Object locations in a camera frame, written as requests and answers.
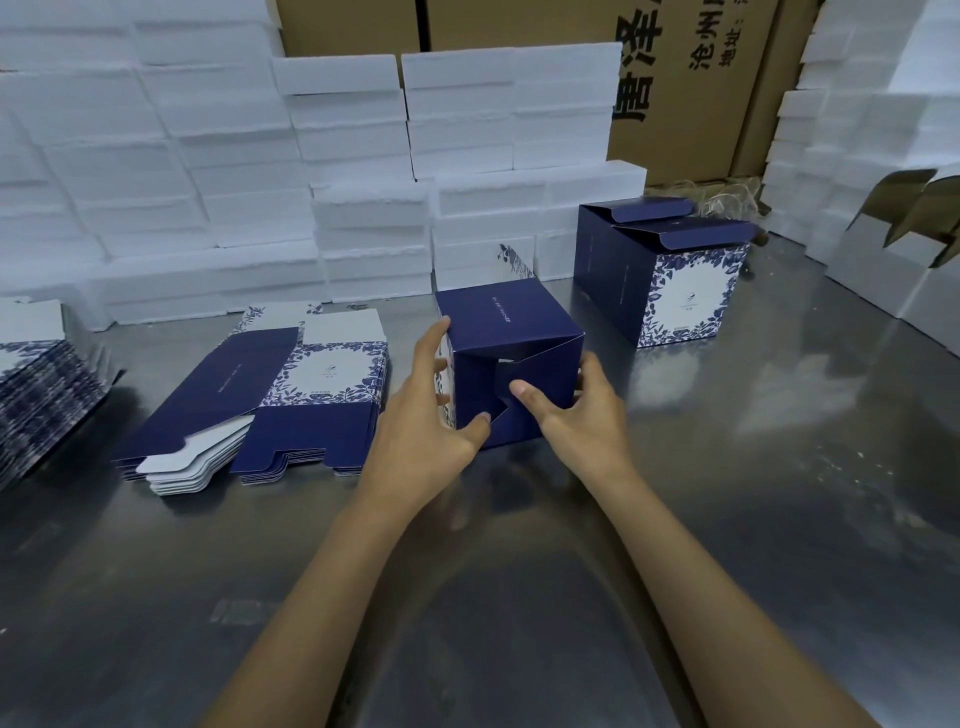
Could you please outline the open blue floral carton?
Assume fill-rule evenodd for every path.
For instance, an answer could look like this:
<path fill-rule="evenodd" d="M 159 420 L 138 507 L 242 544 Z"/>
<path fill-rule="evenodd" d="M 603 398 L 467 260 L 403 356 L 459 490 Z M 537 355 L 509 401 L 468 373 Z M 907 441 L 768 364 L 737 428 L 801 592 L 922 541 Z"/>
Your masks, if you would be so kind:
<path fill-rule="evenodd" d="M 713 337 L 759 231 L 682 197 L 583 203 L 573 280 L 638 349 Z"/>

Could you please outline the person's right forearm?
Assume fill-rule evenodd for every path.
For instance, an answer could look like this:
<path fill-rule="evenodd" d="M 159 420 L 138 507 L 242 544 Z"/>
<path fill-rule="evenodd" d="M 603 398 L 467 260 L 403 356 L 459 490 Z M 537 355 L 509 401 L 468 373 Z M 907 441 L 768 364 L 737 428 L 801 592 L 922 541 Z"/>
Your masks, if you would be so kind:
<path fill-rule="evenodd" d="M 709 728 L 881 728 L 738 587 L 632 467 L 576 467 L 615 528 Z"/>

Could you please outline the blue floral carton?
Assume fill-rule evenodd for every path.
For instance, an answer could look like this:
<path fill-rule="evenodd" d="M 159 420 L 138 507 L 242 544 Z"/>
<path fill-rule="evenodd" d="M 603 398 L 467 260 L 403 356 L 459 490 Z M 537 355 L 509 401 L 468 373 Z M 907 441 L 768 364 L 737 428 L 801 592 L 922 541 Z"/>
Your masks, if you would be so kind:
<path fill-rule="evenodd" d="M 542 436 L 525 405 L 511 392 L 514 381 L 529 383 L 556 407 L 572 406 L 585 334 L 505 242 L 493 244 L 492 282 L 468 286 L 441 283 L 435 301 L 450 326 L 438 355 L 447 369 L 438 386 L 449 394 L 447 423 L 462 430 L 486 413 L 490 431 L 482 451 Z"/>
<path fill-rule="evenodd" d="M 713 337 L 759 231 L 682 197 L 583 203 L 573 280 L 638 349 Z"/>

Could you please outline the stack of flat blue cartons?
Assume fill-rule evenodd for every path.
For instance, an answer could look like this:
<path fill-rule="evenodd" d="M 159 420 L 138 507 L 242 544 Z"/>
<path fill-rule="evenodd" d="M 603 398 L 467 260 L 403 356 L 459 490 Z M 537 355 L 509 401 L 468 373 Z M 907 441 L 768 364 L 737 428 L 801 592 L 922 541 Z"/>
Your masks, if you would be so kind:
<path fill-rule="evenodd" d="M 321 464 L 363 469 L 388 389 L 387 337 L 374 308 L 266 302 L 241 321 L 126 436 L 111 464 L 155 495 L 205 490 L 222 469 L 246 485 Z"/>

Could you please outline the stack of white foam blocks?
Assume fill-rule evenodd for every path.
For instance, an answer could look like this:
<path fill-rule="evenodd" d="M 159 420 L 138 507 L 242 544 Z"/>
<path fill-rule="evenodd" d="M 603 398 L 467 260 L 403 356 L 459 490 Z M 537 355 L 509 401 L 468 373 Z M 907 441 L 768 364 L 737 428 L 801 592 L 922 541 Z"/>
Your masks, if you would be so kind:
<path fill-rule="evenodd" d="M 768 230 L 823 264 L 886 175 L 960 164 L 960 0 L 822 0 L 766 162 Z"/>
<path fill-rule="evenodd" d="M 92 331 L 573 275 L 620 45 L 291 56 L 276 0 L 0 0 L 0 306 Z"/>

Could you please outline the person's right hand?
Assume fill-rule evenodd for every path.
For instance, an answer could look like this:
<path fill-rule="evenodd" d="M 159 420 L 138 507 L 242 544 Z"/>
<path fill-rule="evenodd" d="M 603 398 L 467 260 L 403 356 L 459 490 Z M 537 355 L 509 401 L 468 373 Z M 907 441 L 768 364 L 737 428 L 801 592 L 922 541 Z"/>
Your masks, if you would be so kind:
<path fill-rule="evenodd" d="M 554 454 L 596 498 L 639 481 L 624 402 L 592 351 L 582 354 L 575 395 L 555 422 L 539 425 Z"/>

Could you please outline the large printed cardboard box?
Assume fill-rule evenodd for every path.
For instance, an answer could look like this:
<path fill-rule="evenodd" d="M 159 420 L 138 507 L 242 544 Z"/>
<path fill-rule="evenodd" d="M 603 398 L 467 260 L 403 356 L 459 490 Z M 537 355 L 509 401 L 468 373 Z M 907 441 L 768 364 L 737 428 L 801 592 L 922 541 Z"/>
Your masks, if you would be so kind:
<path fill-rule="evenodd" d="M 608 156 L 650 186 L 732 171 L 780 0 L 425 0 L 433 51 L 617 42 Z"/>

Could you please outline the person's left hand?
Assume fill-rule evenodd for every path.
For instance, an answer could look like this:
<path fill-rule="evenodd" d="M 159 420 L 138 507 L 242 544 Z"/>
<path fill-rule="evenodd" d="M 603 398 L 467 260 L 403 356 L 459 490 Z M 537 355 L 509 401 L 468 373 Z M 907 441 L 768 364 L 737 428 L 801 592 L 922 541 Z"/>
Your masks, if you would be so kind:
<path fill-rule="evenodd" d="M 457 428 L 441 412 L 448 398 L 436 390 L 449 366 L 438 351 L 450 323 L 440 317 L 415 343 L 411 372 L 378 418 L 359 481 L 359 493 L 378 504 L 417 513 L 478 454 L 457 447 Z"/>

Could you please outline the narrow brown cardboard box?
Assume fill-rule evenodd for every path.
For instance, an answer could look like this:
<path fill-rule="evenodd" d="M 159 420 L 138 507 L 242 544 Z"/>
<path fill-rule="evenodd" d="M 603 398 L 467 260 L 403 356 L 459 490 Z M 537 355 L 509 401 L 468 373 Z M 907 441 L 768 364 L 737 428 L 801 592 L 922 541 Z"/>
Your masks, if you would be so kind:
<path fill-rule="evenodd" d="M 759 177 L 787 91 L 795 89 L 801 57 L 824 0 L 777 0 L 750 103 L 727 176 Z"/>

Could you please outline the pile of flat floral cartons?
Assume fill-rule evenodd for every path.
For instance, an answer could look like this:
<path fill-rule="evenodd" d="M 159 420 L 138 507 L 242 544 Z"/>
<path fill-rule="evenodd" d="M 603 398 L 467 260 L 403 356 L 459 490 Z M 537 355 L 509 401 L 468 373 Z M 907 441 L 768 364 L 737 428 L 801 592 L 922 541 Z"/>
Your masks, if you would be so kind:
<path fill-rule="evenodd" d="M 0 297 L 0 492 L 88 418 L 122 373 L 66 303 Z"/>

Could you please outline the plain brown cardboard box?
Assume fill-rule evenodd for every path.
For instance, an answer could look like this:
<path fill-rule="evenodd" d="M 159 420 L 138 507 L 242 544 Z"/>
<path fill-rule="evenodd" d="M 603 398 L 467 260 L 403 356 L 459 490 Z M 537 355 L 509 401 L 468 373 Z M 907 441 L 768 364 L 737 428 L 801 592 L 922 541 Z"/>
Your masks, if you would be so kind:
<path fill-rule="evenodd" d="M 430 50 L 426 0 L 275 0 L 289 57 Z"/>

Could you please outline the clear plastic strapping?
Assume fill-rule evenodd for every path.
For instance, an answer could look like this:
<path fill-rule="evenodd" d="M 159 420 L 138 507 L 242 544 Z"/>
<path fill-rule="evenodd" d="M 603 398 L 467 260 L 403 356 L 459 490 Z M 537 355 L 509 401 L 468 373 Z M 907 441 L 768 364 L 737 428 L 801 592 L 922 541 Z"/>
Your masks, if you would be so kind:
<path fill-rule="evenodd" d="M 770 205 L 761 200 L 761 191 L 761 177 L 752 175 L 707 181 L 684 178 L 647 185 L 644 190 L 647 195 L 687 198 L 700 216 L 752 222 L 761 221 L 771 212 Z"/>

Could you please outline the open white corrugated cartons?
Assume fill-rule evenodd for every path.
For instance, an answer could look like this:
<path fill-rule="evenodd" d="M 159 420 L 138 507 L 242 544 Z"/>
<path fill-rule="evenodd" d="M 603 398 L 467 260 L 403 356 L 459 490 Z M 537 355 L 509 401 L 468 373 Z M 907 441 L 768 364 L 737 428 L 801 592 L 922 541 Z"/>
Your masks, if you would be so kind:
<path fill-rule="evenodd" d="M 960 358 L 960 161 L 883 176 L 825 273 Z"/>

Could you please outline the person's left forearm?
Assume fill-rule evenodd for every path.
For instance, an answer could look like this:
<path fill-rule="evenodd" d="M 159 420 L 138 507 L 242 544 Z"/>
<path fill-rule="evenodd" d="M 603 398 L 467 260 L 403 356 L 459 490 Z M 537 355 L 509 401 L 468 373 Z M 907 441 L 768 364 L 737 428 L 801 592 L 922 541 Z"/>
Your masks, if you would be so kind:
<path fill-rule="evenodd" d="M 325 728 L 389 557 L 452 480 L 363 478 L 198 728 Z"/>

